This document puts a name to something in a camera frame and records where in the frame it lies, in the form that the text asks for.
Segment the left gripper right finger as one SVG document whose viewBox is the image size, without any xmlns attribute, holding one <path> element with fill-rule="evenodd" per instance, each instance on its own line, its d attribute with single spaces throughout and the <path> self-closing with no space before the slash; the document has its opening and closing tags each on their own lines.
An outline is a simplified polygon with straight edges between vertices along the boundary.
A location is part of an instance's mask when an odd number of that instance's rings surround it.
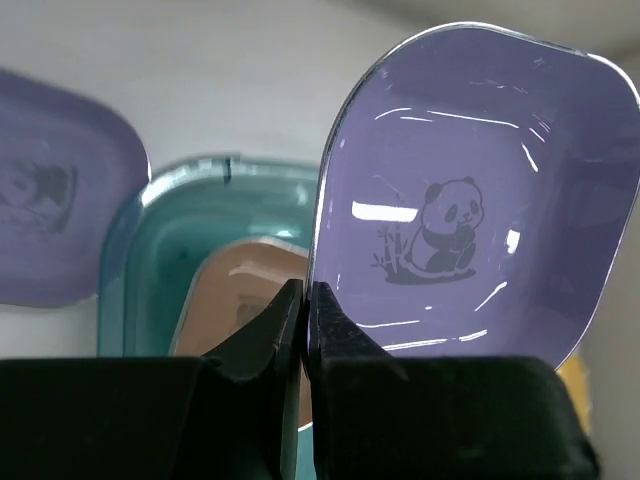
<svg viewBox="0 0 640 480">
<path fill-rule="evenodd" d="M 530 357 L 396 358 L 309 293 L 321 479 L 596 479 L 598 456 L 555 371 Z"/>
</svg>

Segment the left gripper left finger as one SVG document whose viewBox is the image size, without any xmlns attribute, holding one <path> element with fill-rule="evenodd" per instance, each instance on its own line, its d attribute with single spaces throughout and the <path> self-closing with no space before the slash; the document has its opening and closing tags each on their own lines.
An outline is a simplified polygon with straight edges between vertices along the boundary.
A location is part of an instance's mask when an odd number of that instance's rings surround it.
<svg viewBox="0 0 640 480">
<path fill-rule="evenodd" d="M 197 357 L 1 364 L 5 479 L 292 479 L 303 285 Z"/>
</svg>

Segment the brown square plate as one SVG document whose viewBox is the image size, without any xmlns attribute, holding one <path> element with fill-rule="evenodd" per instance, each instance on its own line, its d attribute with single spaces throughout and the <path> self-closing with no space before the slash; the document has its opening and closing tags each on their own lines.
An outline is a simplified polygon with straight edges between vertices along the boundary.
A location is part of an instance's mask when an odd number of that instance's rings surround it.
<svg viewBox="0 0 640 480">
<path fill-rule="evenodd" d="M 239 240 L 207 257 L 191 281 L 169 347 L 173 356 L 210 354 L 247 380 L 269 366 L 278 325 L 254 319 L 286 281 L 306 278 L 308 251 L 284 240 Z"/>
</svg>

